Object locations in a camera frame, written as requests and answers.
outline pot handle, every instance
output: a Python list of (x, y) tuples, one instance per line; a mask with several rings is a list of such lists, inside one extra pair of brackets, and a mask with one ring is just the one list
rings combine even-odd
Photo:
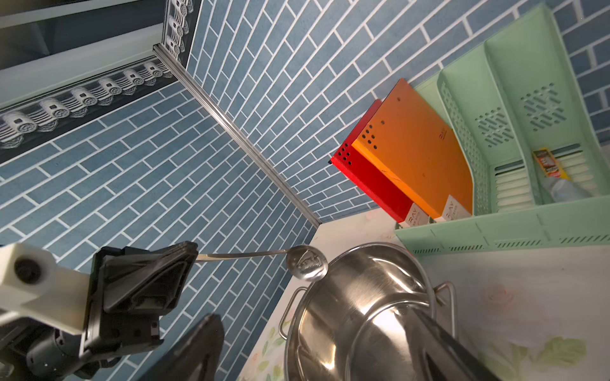
[(299, 288), (297, 288), (295, 290), (295, 293), (292, 294), (292, 296), (290, 297), (290, 300), (288, 301), (288, 305), (286, 306), (286, 310), (284, 311), (284, 314), (282, 315), (282, 318), (279, 320), (278, 333), (282, 337), (282, 339), (284, 339), (284, 340), (288, 340), (288, 335), (286, 335), (284, 333), (284, 331), (282, 330), (282, 326), (284, 325), (284, 321), (286, 320), (286, 316), (288, 316), (288, 311), (290, 311), (290, 308), (292, 307), (292, 304), (295, 301), (296, 295), (300, 291), (305, 291), (305, 290), (307, 290), (307, 287), (299, 287)]
[(456, 288), (453, 283), (446, 281), (434, 287), (434, 294), (438, 295), (443, 290), (449, 291), (449, 306), (451, 308), (451, 336), (458, 339), (458, 302), (456, 300)]

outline countertop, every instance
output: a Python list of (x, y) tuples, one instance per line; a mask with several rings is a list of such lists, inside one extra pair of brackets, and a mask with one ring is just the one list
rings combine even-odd
[[(311, 245), (329, 262), (359, 244), (401, 245), (395, 222), (376, 209), (322, 224)], [(610, 246), (429, 255), (430, 281), (457, 289), (460, 342), (504, 381), (608, 380)], [(278, 323), (292, 279), (249, 356), (239, 381), (282, 381), (285, 341)], [(297, 297), (284, 330), (287, 331)], [(439, 309), (447, 328), (446, 312)]]

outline desk organizer compartment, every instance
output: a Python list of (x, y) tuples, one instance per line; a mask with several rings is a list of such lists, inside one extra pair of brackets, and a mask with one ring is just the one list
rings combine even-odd
[[(552, 13), (540, 5), (416, 90), (454, 129), (474, 217), (396, 230), (415, 254), (610, 244), (610, 169)], [(592, 197), (554, 204), (532, 150)]]

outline vent slot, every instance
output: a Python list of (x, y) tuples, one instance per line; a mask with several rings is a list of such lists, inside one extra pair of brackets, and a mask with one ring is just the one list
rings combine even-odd
[(418, 250), (413, 250), (413, 254), (428, 254), (428, 253), (432, 253), (432, 252), (439, 252), (440, 249), (436, 248), (436, 249), (418, 249)]
[(581, 237), (565, 237), (560, 238), (559, 243), (561, 244), (570, 244), (570, 243), (594, 243), (594, 242), (606, 242), (610, 241), (610, 234), (606, 235), (585, 235)]
[(538, 246), (541, 244), (542, 244), (542, 240), (527, 240), (527, 241), (497, 243), (496, 247), (499, 249), (506, 249), (507, 247)]
[(515, 138), (501, 107), (486, 112), (485, 115), (475, 118), (475, 121), (489, 147), (497, 147)]
[(485, 248), (485, 245), (482, 244), (471, 244), (469, 246), (453, 246), (449, 248), (449, 251), (474, 251), (474, 250), (482, 250)]
[(567, 120), (559, 93), (553, 87), (554, 84), (549, 84), (521, 97), (523, 109), (530, 118), (529, 123), (534, 131), (544, 130)]

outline blue brick tile wall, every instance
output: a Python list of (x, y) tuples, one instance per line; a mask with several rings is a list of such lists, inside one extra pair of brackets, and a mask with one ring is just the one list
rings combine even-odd
[[(102, 246), (280, 249), (315, 229), (216, 122), (173, 84), (0, 166), (0, 244), (27, 242), (89, 272)], [(226, 331), (217, 379), (235, 380), (290, 280), (283, 258), (195, 265), (165, 343), (95, 380), (137, 380), (205, 314)]]
[[(325, 222), (375, 207), (327, 164), (373, 100), (401, 77), (423, 82), (540, 2), (251, 0), (227, 12), (205, 0), (188, 68)], [(610, 4), (547, 4), (610, 143)]]

